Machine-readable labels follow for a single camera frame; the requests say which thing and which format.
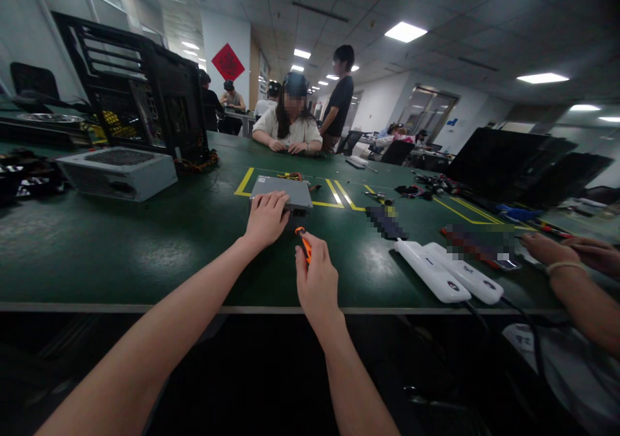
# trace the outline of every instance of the red diamond decoration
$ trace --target red diamond decoration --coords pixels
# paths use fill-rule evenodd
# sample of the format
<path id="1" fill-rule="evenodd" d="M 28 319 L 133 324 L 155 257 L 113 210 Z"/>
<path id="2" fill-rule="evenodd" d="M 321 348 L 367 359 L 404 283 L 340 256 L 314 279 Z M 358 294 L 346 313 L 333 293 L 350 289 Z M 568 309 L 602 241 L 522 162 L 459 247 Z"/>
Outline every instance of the red diamond decoration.
<path id="1" fill-rule="evenodd" d="M 216 70 L 222 75 L 224 80 L 230 79 L 234 81 L 241 76 L 241 73 L 245 71 L 245 68 L 241 64 L 241 61 L 234 54 L 230 45 L 226 44 L 222 49 L 213 57 L 211 63 L 215 66 Z"/>

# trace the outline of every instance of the red tool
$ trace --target red tool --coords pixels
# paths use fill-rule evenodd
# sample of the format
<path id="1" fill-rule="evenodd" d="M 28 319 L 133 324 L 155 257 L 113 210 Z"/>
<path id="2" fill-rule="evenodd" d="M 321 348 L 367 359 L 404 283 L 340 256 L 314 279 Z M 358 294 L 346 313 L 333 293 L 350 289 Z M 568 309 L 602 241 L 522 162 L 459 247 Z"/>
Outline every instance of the red tool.
<path id="1" fill-rule="evenodd" d="M 297 234 L 299 237 L 302 237 L 302 234 L 304 233 L 305 229 L 303 226 L 295 229 L 295 234 Z M 310 247 L 310 243 L 306 239 L 302 238 L 302 242 L 302 249 L 304 250 L 305 260 L 309 264 L 312 261 L 312 247 Z"/>

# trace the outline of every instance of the black computer case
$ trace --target black computer case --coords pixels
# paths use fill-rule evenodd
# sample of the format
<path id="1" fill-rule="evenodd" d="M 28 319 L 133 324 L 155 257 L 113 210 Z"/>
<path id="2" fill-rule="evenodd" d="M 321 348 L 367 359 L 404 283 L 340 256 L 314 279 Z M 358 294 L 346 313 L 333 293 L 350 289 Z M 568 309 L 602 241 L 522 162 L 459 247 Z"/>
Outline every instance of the black computer case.
<path id="1" fill-rule="evenodd" d="M 449 178 L 479 196 L 511 203 L 577 144 L 544 134 L 478 128 L 450 163 Z"/>
<path id="2" fill-rule="evenodd" d="M 147 37 L 52 14 L 110 145 L 207 159 L 196 63 Z"/>
<path id="3" fill-rule="evenodd" d="M 540 209 L 559 205 L 567 198 L 576 197 L 613 159 L 595 154 L 569 153 L 549 168 L 519 200 Z"/>

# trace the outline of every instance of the bracelet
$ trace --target bracelet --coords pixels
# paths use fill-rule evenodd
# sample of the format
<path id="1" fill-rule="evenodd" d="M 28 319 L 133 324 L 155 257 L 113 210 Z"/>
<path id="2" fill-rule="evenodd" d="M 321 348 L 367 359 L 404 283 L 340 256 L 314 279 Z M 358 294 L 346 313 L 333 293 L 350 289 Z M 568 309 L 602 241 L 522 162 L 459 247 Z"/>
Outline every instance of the bracelet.
<path id="1" fill-rule="evenodd" d="M 579 268 L 582 269 L 584 273 L 588 274 L 588 271 L 585 269 L 585 267 L 580 264 L 579 262 L 556 262 L 554 264 L 549 265 L 546 268 L 547 271 L 547 275 L 551 276 L 552 271 L 556 268 L 560 268 L 560 267 L 564 267 L 564 266 L 568 266 L 568 267 L 573 267 L 573 268 Z"/>

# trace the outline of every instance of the office chair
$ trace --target office chair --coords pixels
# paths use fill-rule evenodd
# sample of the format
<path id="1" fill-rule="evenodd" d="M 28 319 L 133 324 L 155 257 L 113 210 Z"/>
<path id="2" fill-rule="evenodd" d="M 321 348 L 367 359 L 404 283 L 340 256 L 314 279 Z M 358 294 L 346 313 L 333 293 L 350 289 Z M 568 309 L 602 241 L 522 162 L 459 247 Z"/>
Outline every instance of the office chair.
<path id="1" fill-rule="evenodd" d="M 386 152 L 381 157 L 381 162 L 389 163 L 390 165 L 402 166 L 402 162 L 405 161 L 409 152 L 413 150 L 413 144 L 405 141 L 394 141 L 387 148 Z"/>
<path id="2" fill-rule="evenodd" d="M 17 95 L 23 90 L 34 90 L 60 100 L 53 72 L 15 61 L 10 66 L 11 78 Z"/>
<path id="3" fill-rule="evenodd" d="M 357 144 L 357 141 L 362 137 L 364 133 L 362 131 L 349 131 L 345 140 L 341 140 L 336 148 L 336 155 L 343 154 L 344 156 L 351 156 L 353 153 L 353 147 Z"/>

